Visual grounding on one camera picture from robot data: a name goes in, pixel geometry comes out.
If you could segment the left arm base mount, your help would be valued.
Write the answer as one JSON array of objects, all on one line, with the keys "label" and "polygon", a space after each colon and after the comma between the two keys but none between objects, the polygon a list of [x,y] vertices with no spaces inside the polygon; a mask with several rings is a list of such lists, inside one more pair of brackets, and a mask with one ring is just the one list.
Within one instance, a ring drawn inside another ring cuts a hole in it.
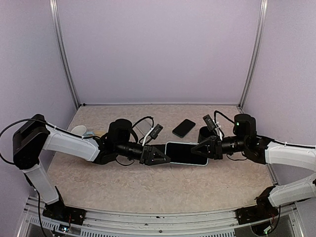
[{"label": "left arm base mount", "polygon": [[53,220],[67,222],[69,224],[83,225],[86,210],[66,206],[63,203],[45,204],[43,216]]}]

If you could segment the black phone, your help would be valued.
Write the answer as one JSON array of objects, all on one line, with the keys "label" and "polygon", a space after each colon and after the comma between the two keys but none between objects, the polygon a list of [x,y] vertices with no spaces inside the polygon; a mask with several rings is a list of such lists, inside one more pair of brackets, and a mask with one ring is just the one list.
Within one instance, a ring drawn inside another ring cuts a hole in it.
[{"label": "black phone", "polygon": [[195,122],[189,119],[184,119],[172,130],[172,133],[180,138],[184,138],[195,127],[195,125]]}]

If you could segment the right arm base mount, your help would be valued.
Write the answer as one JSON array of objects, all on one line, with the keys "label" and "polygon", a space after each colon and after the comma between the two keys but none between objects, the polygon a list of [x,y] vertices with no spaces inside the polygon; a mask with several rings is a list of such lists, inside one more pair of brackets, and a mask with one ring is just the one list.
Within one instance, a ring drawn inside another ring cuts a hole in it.
[{"label": "right arm base mount", "polygon": [[275,186],[266,188],[255,200],[256,204],[238,208],[235,213],[239,225],[257,222],[279,215],[278,207],[272,206],[268,197]]}]

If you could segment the clear white phone case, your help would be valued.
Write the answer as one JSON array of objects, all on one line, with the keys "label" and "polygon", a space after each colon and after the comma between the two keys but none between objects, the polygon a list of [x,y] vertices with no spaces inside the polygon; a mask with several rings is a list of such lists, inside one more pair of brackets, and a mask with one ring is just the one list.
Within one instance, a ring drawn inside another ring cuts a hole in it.
[{"label": "clear white phone case", "polygon": [[153,127],[153,119],[150,117],[145,117],[138,120],[133,126],[136,128],[142,135],[147,134],[148,131]]}]

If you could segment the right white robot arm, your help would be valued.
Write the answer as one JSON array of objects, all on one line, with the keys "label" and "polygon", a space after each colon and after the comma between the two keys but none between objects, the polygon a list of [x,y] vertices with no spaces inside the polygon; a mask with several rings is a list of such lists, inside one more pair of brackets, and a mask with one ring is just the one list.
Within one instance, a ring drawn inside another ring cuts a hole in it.
[{"label": "right white robot arm", "polygon": [[[241,152],[243,156],[259,164],[283,164],[300,167],[311,171],[316,170],[316,148],[288,144],[276,141],[266,136],[260,136],[256,131],[256,119],[248,114],[238,114],[234,117],[232,137],[212,134],[191,149],[193,154],[210,159],[222,159],[224,154],[232,155]],[[314,198],[316,196],[316,175],[310,176],[281,186],[266,188],[253,207],[252,214],[257,219],[268,215],[272,207],[286,203]]]}]

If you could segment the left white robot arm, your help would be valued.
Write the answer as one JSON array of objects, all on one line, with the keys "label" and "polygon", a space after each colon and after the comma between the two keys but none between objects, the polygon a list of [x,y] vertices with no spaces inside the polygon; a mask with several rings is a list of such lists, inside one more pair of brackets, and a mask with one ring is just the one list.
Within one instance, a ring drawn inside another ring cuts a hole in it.
[{"label": "left white robot arm", "polygon": [[130,142],[137,138],[132,123],[120,118],[109,125],[108,132],[98,137],[84,137],[64,131],[46,122],[41,114],[22,121],[24,125],[13,135],[13,162],[23,171],[27,180],[49,206],[56,218],[63,220],[69,215],[69,208],[62,203],[61,195],[50,182],[39,156],[43,150],[79,157],[95,164],[108,164],[117,156],[137,160],[143,165],[170,163],[171,159],[151,145]]}]

